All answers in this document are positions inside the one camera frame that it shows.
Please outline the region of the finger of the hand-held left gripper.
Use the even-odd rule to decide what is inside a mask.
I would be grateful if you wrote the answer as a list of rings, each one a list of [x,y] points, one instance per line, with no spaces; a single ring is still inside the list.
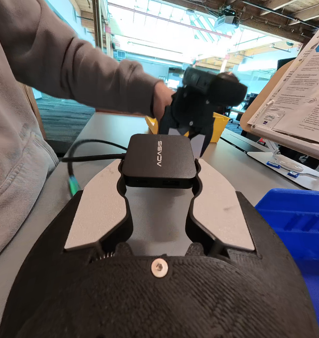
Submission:
[[[166,106],[163,117],[159,122],[159,134],[168,135],[171,129],[176,129],[176,121],[173,118],[172,107]]]
[[[212,135],[213,135],[213,125],[214,125],[214,122],[203,126],[200,130],[200,134],[204,136],[204,141],[202,143],[202,147],[200,150],[200,158],[203,156],[205,150],[207,149],[208,145],[211,142]]]

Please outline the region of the black usb cable green plug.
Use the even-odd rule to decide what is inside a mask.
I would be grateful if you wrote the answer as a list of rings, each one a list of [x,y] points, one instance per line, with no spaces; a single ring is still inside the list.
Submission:
[[[69,184],[69,191],[71,196],[75,196],[75,194],[81,190],[80,185],[74,175],[73,170],[73,163],[76,162],[91,162],[91,161],[98,161],[98,160],[108,160],[108,159],[124,159],[126,153],[122,154],[102,154],[102,155],[92,155],[92,156],[82,156],[82,157],[75,157],[74,154],[76,150],[83,144],[86,143],[102,143],[117,147],[119,149],[127,151],[127,148],[116,144],[110,141],[104,141],[99,139],[82,139],[80,141],[76,141],[69,149],[68,157],[63,157],[62,162],[67,163],[67,170],[68,170],[68,184]]]

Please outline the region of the black usb hub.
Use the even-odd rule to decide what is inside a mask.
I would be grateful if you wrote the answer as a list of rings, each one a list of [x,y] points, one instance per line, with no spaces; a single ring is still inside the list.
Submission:
[[[197,173],[186,136],[135,134],[121,167],[128,187],[190,189]]]

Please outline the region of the person's left forearm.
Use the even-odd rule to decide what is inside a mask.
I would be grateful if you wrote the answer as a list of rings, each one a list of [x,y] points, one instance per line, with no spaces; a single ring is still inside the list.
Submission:
[[[163,82],[136,61],[117,62],[88,42],[73,38],[64,55],[62,84],[71,99],[112,111],[153,116],[154,86]]]

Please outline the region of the person's left hand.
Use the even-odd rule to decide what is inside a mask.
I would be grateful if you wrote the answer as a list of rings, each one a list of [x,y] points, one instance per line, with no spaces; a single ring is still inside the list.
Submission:
[[[157,122],[160,122],[165,113],[165,108],[172,103],[175,91],[168,88],[163,82],[158,82],[154,86],[152,112]]]

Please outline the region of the yellow plastic bin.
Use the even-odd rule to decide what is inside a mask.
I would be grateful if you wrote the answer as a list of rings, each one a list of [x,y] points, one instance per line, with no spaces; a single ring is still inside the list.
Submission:
[[[210,143],[217,143],[221,137],[221,134],[225,130],[227,123],[230,118],[216,112],[213,113],[214,123],[213,123],[213,133]],[[158,123],[155,118],[145,117],[145,121],[153,134],[158,133]]]

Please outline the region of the black desk panel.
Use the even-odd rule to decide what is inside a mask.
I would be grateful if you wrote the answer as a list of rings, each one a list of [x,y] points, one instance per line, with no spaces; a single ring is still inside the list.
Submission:
[[[241,150],[242,152],[268,152],[268,148],[261,146],[250,139],[229,131],[222,133],[220,137],[223,141]]]

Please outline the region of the clear page holder clip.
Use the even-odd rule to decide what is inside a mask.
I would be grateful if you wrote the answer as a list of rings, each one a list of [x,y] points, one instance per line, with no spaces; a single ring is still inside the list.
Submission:
[[[274,100],[270,100],[256,114],[256,118],[251,125],[251,129],[263,127],[273,129],[275,125],[284,117],[285,110],[274,107]]]

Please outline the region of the instruction sheet on stand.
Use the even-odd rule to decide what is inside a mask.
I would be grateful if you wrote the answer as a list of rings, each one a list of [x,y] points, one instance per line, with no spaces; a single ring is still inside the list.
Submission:
[[[243,130],[319,159],[319,30],[242,116]]]

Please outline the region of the blue plastic bin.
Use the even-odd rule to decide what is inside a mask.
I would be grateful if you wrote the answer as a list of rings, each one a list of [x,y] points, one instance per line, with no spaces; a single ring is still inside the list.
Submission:
[[[319,324],[319,192],[275,188],[255,208],[296,261]]]

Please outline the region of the clear magnifier lens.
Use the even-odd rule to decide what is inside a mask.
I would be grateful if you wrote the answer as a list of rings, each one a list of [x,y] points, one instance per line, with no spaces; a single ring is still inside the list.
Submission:
[[[308,167],[303,167],[297,162],[288,162],[284,160],[277,160],[278,164],[288,171],[299,172],[300,175],[310,175],[313,177],[319,177],[319,172]]]

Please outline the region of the ceiling projector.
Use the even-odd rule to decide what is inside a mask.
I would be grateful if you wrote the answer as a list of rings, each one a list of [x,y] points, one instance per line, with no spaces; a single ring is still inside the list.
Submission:
[[[217,18],[214,24],[215,31],[230,32],[238,28],[239,20],[235,15],[223,15]]]

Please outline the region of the person in grey hoodie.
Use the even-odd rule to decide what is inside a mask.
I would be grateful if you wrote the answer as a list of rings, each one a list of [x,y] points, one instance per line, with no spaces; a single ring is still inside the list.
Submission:
[[[19,83],[71,99],[62,67],[73,38],[45,1],[0,1],[0,253],[58,164]]]

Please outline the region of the black monitor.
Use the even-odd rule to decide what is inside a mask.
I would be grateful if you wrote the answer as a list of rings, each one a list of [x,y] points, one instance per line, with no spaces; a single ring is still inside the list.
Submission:
[[[284,59],[280,59],[277,61],[277,70],[279,70],[282,66],[286,65],[288,62],[294,61],[296,59],[296,57],[292,57],[292,58],[284,58]]]

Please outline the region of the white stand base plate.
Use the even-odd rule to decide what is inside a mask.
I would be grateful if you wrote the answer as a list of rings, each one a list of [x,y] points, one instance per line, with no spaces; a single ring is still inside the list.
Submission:
[[[276,163],[275,158],[273,158],[273,154],[271,152],[248,152],[247,155],[259,163],[263,164],[264,166],[270,168],[271,170],[275,171],[279,175],[283,176],[287,180],[291,181],[294,184],[299,185],[302,188],[311,190],[311,191],[318,191],[319,192],[319,177],[313,177],[310,175],[300,175],[298,178],[293,178],[287,175],[289,172],[284,168],[275,169],[266,165],[267,161]]]

